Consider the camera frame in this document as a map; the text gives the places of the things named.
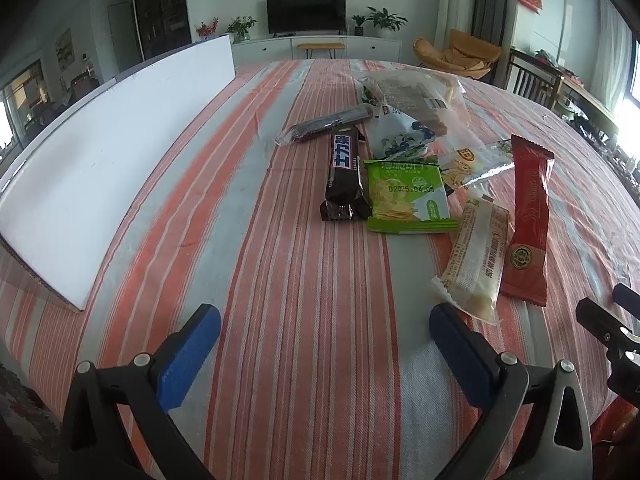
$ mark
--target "metal screw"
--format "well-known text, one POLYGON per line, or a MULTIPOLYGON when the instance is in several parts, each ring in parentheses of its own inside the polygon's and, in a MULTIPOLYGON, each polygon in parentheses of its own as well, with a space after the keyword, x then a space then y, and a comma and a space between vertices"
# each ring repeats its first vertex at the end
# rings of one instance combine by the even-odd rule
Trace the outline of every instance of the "metal screw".
POLYGON ((136 366, 146 366, 151 361, 151 356, 149 354, 138 354, 133 358, 133 364, 136 366))
POLYGON ((569 361, 569 359, 562 359, 562 361, 560 361, 560 367, 567 373, 571 373, 575 370, 574 364, 569 361))
POLYGON ((82 361, 76 370, 79 374, 85 374, 91 369, 91 363, 89 361, 82 361))
POLYGON ((506 365, 513 366, 518 362, 518 358, 511 352, 503 352, 502 354, 500 354, 500 361, 502 361, 506 365))

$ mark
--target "green chip bag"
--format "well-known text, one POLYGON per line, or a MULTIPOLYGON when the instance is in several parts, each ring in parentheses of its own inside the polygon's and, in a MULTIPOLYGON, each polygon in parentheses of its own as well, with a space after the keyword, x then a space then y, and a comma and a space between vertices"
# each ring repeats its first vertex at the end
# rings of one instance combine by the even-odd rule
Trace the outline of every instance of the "green chip bag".
POLYGON ((447 194, 435 164, 365 160, 373 215, 367 228, 381 233, 443 233, 458 223, 449 217, 447 194))

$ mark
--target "round logo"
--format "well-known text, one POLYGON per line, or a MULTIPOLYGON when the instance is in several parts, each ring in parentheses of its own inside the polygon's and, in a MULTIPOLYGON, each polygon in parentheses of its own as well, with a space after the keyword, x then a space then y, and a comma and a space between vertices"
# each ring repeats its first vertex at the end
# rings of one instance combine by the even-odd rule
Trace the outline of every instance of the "round logo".
POLYGON ((526 269, 530 266, 533 255, 526 245, 517 246, 511 253, 511 263, 516 269, 526 269))
POLYGON ((474 160, 476 160, 476 156, 474 155, 474 152, 472 152, 468 148, 458 150, 458 153, 462 158, 464 158, 465 160, 468 160, 469 162, 473 162, 474 160))

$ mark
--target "red snack package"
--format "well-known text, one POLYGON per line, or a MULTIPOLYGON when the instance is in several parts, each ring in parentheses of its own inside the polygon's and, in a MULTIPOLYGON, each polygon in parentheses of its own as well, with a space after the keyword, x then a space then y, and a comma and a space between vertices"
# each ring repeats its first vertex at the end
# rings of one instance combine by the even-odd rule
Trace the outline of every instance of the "red snack package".
POLYGON ((546 183, 556 156, 518 136, 511 136, 511 150, 516 174, 516 212, 500 292, 546 306, 544 269, 549 226, 546 183))

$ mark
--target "television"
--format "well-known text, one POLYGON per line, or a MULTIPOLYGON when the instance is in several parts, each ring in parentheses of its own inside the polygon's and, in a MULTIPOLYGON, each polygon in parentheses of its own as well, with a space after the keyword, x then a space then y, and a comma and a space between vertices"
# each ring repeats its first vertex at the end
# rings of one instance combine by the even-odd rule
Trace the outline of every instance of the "television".
POLYGON ((270 34, 346 30, 346 0, 267 0, 270 34))

